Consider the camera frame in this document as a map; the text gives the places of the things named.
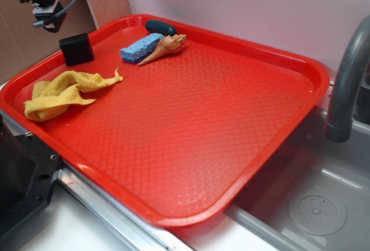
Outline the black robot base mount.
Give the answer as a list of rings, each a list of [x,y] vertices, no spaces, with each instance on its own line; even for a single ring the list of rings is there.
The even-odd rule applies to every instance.
[[[1,117],[1,240],[50,203],[60,156],[35,135],[13,135]]]

